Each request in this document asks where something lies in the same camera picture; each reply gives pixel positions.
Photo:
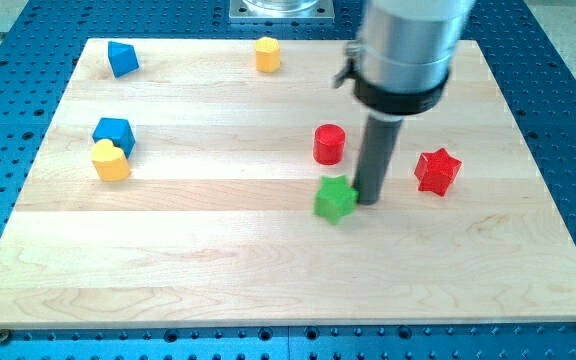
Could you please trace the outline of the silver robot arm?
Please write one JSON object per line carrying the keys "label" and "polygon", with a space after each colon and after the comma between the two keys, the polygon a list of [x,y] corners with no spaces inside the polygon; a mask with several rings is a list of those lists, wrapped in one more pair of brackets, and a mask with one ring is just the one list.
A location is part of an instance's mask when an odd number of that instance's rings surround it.
{"label": "silver robot arm", "polygon": [[440,100],[474,0],[368,0],[346,64],[333,86],[392,116],[425,112]]}

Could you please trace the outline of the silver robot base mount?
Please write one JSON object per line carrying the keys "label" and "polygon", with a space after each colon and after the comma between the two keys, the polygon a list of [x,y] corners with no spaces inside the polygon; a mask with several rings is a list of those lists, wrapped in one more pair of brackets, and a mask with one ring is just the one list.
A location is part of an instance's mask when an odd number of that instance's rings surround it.
{"label": "silver robot base mount", "polygon": [[327,21],[335,19],[333,0],[230,0],[230,22]]}

